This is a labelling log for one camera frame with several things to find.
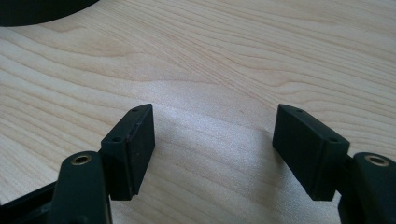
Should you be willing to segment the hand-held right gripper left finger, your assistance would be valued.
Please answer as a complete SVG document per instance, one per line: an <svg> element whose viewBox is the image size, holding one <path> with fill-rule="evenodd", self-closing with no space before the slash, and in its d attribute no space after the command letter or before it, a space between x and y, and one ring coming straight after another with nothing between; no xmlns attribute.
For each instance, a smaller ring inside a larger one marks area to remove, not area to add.
<svg viewBox="0 0 396 224"><path fill-rule="evenodd" d="M152 104L129 110L101 141L107 190L114 201L137 195L155 148Z"/></svg>

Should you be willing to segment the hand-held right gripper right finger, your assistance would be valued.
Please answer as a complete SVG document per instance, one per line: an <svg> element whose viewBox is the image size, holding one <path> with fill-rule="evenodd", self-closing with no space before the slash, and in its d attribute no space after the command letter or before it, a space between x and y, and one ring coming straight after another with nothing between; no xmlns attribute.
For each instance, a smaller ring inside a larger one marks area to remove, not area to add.
<svg viewBox="0 0 396 224"><path fill-rule="evenodd" d="M314 201L331 201L349 142L306 111L279 105L273 148Z"/></svg>

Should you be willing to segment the black round object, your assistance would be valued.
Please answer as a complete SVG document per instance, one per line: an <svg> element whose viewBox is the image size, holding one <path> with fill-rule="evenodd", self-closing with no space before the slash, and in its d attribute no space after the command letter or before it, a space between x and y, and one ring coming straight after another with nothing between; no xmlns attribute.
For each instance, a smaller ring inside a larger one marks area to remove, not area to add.
<svg viewBox="0 0 396 224"><path fill-rule="evenodd" d="M99 0L0 0L0 27L33 25L69 16Z"/></svg>

